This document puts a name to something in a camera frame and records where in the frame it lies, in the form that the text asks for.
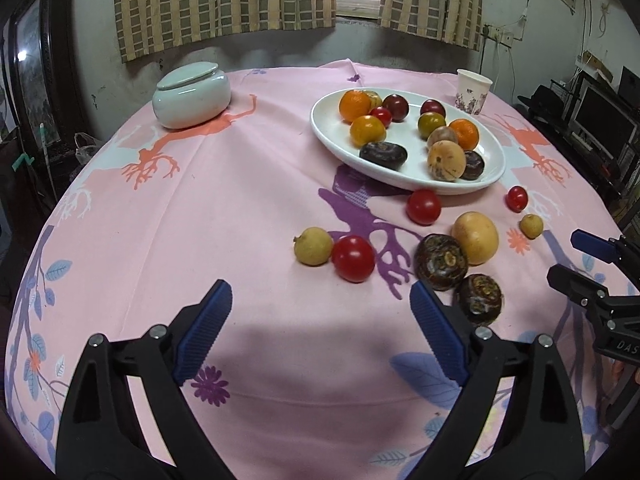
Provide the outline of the small yellow longan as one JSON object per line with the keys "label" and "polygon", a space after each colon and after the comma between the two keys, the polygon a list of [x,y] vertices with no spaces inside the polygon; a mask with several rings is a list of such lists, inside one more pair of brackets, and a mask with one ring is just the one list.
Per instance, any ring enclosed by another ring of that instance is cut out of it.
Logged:
{"label": "small yellow longan", "polygon": [[526,214],[521,218],[518,226],[529,240],[536,240],[544,232],[544,220],[538,214]]}

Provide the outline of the large orange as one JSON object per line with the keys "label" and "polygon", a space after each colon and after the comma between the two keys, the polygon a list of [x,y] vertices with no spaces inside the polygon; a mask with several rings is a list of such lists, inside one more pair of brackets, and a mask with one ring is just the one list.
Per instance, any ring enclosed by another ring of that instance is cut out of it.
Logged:
{"label": "large orange", "polygon": [[362,90],[346,91],[338,103],[338,112],[344,122],[351,124],[357,118],[367,115],[371,109],[371,98]]}

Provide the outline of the striped tan passion fruit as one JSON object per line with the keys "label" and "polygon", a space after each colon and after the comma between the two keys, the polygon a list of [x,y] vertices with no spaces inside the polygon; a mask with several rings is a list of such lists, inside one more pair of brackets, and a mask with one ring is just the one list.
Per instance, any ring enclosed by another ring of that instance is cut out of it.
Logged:
{"label": "striped tan passion fruit", "polygon": [[462,177],[466,158],[462,147],[452,141],[435,142],[428,150],[427,170],[439,181],[452,182]]}

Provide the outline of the speckled brown round fruit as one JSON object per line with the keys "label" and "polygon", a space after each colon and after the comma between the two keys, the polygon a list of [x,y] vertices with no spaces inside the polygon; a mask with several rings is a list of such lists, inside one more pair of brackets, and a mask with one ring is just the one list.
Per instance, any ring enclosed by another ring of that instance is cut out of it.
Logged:
{"label": "speckled brown round fruit", "polygon": [[440,126],[436,128],[427,138],[427,148],[431,148],[435,143],[440,141],[450,141],[458,143],[458,136],[454,129],[448,126]]}

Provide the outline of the dark chestnut on plate right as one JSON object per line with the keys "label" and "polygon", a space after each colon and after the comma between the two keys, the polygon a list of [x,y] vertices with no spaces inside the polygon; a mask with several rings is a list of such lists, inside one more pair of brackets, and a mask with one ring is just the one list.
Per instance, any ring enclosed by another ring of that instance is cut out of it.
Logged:
{"label": "dark chestnut on plate right", "polygon": [[476,181],[485,170],[485,161],[476,151],[465,151],[465,168],[462,180]]}

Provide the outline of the red cherry tomato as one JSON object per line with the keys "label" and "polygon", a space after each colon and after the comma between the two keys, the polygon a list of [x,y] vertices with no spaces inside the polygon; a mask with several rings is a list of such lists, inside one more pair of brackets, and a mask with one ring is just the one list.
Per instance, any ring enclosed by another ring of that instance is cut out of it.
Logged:
{"label": "red cherry tomato", "polygon": [[522,212],[529,202],[526,189],[519,185],[512,186],[512,188],[510,188],[506,193],[506,198],[504,200],[506,201],[506,206],[517,214]]}
{"label": "red cherry tomato", "polygon": [[416,190],[407,200],[406,213],[414,223],[431,226],[442,213],[442,204],[432,190]]}

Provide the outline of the dark water chestnut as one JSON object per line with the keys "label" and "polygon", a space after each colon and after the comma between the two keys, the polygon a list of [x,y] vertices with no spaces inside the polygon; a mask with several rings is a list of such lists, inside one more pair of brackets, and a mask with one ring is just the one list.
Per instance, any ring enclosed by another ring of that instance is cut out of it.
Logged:
{"label": "dark water chestnut", "polygon": [[459,284],[468,273],[468,257],[459,242],[445,234],[428,234],[422,238],[413,255],[416,278],[438,292],[446,292]]}
{"label": "dark water chestnut", "polygon": [[469,274],[454,290],[454,304],[473,325],[488,326],[502,311],[503,293],[491,276]]}

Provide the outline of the yellow green tomato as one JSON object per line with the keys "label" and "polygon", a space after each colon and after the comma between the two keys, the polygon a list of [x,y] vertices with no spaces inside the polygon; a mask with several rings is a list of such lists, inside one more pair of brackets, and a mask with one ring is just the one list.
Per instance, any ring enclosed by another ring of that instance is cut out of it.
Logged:
{"label": "yellow green tomato", "polygon": [[436,112],[423,113],[418,119],[418,130],[421,139],[426,141],[437,128],[444,125],[446,125],[446,119],[442,114]]}

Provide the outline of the yellow orange tomato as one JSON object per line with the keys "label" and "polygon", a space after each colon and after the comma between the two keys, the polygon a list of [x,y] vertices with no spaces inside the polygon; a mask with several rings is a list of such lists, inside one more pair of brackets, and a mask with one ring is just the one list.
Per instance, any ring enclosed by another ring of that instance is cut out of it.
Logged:
{"label": "yellow orange tomato", "polygon": [[377,117],[363,115],[352,122],[349,127],[349,136],[356,148],[362,148],[368,143],[384,141],[386,128]]}

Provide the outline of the yellow green fruit on plate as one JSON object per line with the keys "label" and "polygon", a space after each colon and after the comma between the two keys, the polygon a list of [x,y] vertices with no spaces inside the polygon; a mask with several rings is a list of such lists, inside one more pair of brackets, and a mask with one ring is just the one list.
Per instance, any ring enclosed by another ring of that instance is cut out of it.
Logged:
{"label": "yellow green fruit on plate", "polygon": [[378,108],[382,105],[383,100],[378,94],[378,92],[375,92],[372,90],[364,90],[364,93],[368,96],[370,100],[369,110],[374,110],[375,108]]}

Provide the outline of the small orange tangerine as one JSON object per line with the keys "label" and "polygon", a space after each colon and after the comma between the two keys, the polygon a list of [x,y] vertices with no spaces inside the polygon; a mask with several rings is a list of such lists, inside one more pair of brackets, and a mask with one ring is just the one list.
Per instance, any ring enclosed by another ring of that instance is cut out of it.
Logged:
{"label": "small orange tangerine", "polygon": [[450,122],[448,127],[456,133],[457,142],[463,151],[473,151],[480,143],[480,129],[472,120],[455,119]]}

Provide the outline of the left checkered curtain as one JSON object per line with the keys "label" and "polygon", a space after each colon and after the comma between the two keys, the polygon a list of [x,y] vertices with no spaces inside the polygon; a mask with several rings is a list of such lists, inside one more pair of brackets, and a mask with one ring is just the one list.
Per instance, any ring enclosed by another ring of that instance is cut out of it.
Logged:
{"label": "left checkered curtain", "polygon": [[114,0],[124,63],[222,36],[335,25],[336,0]]}

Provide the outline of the large tan round fruit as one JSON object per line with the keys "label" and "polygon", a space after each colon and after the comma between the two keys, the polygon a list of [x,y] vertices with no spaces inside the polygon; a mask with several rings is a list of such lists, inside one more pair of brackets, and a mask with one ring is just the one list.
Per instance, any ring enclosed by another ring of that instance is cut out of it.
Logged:
{"label": "large tan round fruit", "polygon": [[480,266],[498,252],[499,235],[494,222],[477,211],[462,214],[451,227],[450,235],[466,253],[470,266]]}

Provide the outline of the pale yellow longan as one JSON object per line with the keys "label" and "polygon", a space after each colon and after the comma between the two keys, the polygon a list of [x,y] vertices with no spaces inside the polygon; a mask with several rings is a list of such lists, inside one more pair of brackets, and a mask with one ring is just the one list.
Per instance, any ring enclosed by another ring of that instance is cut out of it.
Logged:
{"label": "pale yellow longan", "polygon": [[334,241],[331,235],[318,226],[311,226],[293,240],[294,256],[305,266],[322,266],[331,257]]}

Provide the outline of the dark red plum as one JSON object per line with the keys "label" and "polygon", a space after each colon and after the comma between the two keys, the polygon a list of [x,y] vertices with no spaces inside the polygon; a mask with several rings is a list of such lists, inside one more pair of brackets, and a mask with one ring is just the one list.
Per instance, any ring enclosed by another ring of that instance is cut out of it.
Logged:
{"label": "dark red plum", "polygon": [[400,94],[386,96],[382,105],[392,115],[393,122],[403,122],[409,114],[409,103]]}
{"label": "dark red plum", "polygon": [[426,113],[436,113],[442,117],[446,117],[446,108],[437,100],[427,99],[422,103],[420,108],[421,115]]}

